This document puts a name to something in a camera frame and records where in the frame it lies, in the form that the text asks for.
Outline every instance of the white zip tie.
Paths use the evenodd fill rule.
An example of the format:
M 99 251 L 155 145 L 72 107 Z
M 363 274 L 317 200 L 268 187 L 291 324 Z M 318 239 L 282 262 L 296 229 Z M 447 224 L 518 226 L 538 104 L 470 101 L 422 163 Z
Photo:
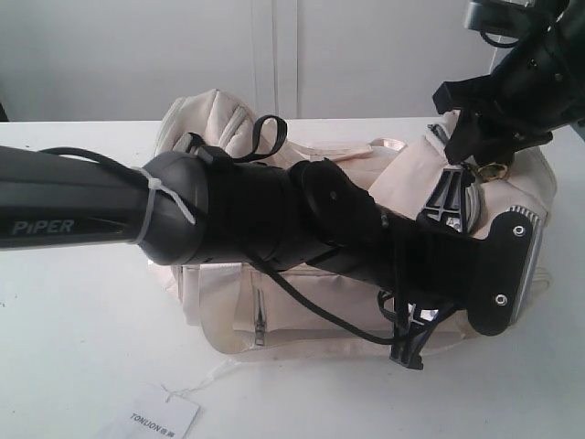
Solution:
M 181 199 L 174 190 L 169 189 L 166 187 L 160 178 L 155 178 L 150 175 L 150 173 L 141 167 L 133 167 L 133 170 L 140 172 L 143 176 L 146 177 L 148 180 L 148 200 L 146 202 L 146 212 L 144 213 L 144 221 L 143 226 L 140 229 L 140 233 L 131 244 L 139 244 L 144 239 L 146 232 L 148 231 L 148 227 L 150 226 L 150 220 L 153 217 L 154 212 L 154 199 L 156 197 L 156 191 L 160 190 L 161 192 L 165 192 L 169 195 L 173 201 L 175 202 L 176 206 L 181 210 L 183 215 L 185 216 L 186 220 L 189 221 L 191 224 L 195 226 L 195 217 L 189 211 L 183 199 Z

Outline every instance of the white table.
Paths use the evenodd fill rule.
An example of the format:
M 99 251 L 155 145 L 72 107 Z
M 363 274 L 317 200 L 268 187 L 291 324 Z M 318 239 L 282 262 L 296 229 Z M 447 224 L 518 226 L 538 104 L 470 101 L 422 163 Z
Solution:
M 298 142 L 413 140 L 430 118 L 292 121 Z M 4 123 L 0 145 L 85 147 L 126 165 L 151 155 L 157 122 Z M 234 370 L 191 399 L 189 437 L 523 438 L 582 436 L 585 406 L 585 145 L 560 130 L 543 256 L 555 282 L 500 337 L 425 359 L 296 360 Z M 188 327 L 138 248 L 0 253 L 0 436 L 86 438 L 145 383 L 197 384 L 224 357 Z

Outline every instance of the paper tag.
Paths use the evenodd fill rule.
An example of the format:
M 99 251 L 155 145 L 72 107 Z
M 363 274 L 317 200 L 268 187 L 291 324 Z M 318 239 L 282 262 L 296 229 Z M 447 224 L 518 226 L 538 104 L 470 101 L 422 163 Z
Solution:
M 199 406 L 160 387 L 147 386 L 144 393 L 107 431 L 103 439 L 183 439 Z

